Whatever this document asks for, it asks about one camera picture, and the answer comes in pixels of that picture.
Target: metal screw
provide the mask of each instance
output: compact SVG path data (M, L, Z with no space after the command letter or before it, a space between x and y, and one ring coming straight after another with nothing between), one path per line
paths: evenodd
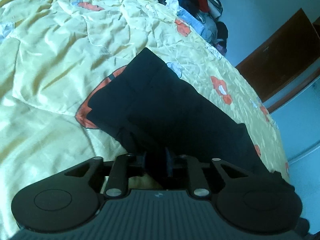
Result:
M194 190L193 194L195 194L198 197L205 197L207 195L209 195L209 190L205 189L205 188L197 188Z
M110 197L118 197L121 195L121 190L119 190L118 188L110 188L106 191L106 194Z

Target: black cover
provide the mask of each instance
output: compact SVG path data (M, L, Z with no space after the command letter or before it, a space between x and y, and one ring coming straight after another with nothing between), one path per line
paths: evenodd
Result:
M268 172L245 124L235 123L147 48L88 106L87 118L129 153L154 153L153 174L165 173L159 170L165 167L164 147L203 163L215 157L255 174Z
M88 223L48 234L26 229L11 240L300 240L294 232L267 236L243 232L225 222L209 201L195 200L185 190L132 190L109 200Z

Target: black fabric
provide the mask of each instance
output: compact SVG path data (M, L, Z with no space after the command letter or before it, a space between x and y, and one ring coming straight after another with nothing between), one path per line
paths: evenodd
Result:
M301 237L305 237L310 230L310 223L305 218L299 218L294 231Z
M219 44L226 48L227 47L227 38L228 38L228 29L226 25L223 22L216 22L218 35L217 39L222 39L223 41L220 41Z
M147 48L88 106L87 118L129 153L154 153L155 169L164 164L167 147L201 162L216 157L255 174L268 172L245 124L235 123Z

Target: wrinkled fabric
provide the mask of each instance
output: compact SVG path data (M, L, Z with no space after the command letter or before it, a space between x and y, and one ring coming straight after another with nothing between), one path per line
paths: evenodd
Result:
M9 37L10 33L13 32L15 28L15 23L0 23L0 44L6 38Z
M192 27L187 37L179 33L172 10L156 0L82 0L100 11L76 1L0 0L0 22L15 23L0 44L1 240L18 230L10 205L20 189L91 157L113 160L126 152L75 115L144 47L179 64L181 79L245 123L262 162L289 179L280 133L253 88Z

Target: white wall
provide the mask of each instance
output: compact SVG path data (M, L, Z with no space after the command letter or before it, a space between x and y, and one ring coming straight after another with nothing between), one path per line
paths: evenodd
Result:
M320 16L320 0L221 0L228 30L226 58L238 65L300 8L311 22Z

